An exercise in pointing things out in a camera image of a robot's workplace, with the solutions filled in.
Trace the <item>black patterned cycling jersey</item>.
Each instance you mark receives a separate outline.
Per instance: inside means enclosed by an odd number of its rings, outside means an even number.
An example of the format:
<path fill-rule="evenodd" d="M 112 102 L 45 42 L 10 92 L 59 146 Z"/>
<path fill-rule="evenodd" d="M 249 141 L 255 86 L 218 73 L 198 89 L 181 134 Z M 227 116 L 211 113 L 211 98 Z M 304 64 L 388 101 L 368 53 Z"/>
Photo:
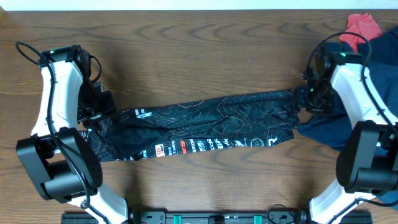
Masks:
<path fill-rule="evenodd" d="M 224 96 L 124 110 L 81 131 L 102 162 L 272 147 L 294 138 L 299 118 L 292 90 Z"/>

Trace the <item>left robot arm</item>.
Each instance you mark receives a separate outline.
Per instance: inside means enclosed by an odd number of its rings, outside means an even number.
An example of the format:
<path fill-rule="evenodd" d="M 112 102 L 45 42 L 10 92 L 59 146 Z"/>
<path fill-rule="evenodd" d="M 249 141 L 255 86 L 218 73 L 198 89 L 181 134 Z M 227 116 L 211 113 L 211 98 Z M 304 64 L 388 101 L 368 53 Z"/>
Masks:
<path fill-rule="evenodd" d="M 80 207 L 83 217 L 63 216 L 62 223 L 132 223 L 127 200 L 103 183 L 100 160 L 78 131 L 98 131 L 98 122 L 116 111 L 110 91 L 92 80 L 94 56 L 80 45 L 39 52 L 44 84 L 39 116 L 29 138 L 16 144 L 16 153 L 30 180 L 44 200 Z"/>

